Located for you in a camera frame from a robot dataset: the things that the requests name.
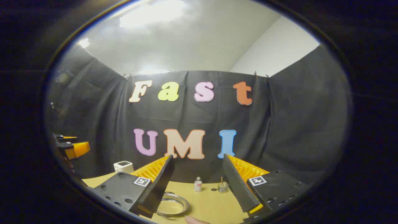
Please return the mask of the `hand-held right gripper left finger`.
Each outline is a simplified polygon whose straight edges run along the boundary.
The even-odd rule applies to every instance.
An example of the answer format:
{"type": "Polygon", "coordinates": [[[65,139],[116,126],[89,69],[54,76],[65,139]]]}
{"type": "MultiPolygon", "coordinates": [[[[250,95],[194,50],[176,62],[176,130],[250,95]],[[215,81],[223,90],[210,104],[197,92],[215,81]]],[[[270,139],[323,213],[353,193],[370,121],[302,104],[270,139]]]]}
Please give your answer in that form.
{"type": "Polygon", "coordinates": [[[88,190],[115,208],[152,218],[174,171],[173,156],[165,156],[132,172],[118,172],[88,190]]]}

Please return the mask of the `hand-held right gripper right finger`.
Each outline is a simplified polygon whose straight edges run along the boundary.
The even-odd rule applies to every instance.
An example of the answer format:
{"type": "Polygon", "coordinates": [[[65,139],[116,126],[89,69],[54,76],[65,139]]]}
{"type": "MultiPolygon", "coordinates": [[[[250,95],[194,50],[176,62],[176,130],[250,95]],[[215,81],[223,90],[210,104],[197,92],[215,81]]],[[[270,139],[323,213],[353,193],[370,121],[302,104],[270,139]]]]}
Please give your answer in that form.
{"type": "Polygon", "coordinates": [[[287,210],[310,189],[310,185],[282,170],[266,171],[227,154],[223,170],[230,190],[248,215],[246,223],[287,210]]]}

